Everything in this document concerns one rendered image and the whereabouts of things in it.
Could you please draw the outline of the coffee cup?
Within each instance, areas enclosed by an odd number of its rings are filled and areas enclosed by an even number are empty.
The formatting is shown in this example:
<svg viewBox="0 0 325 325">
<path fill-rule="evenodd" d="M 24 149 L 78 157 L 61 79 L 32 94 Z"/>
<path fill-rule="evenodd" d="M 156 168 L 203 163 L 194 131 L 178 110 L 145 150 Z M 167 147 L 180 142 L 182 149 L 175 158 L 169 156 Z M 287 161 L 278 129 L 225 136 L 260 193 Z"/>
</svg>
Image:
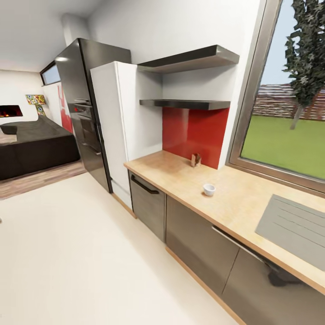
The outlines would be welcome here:
<svg viewBox="0 0 325 325">
<path fill-rule="evenodd" d="M 216 191 L 216 187 L 214 185 L 211 184 L 204 185 L 204 192 L 207 196 L 213 195 L 215 191 Z"/>
</svg>

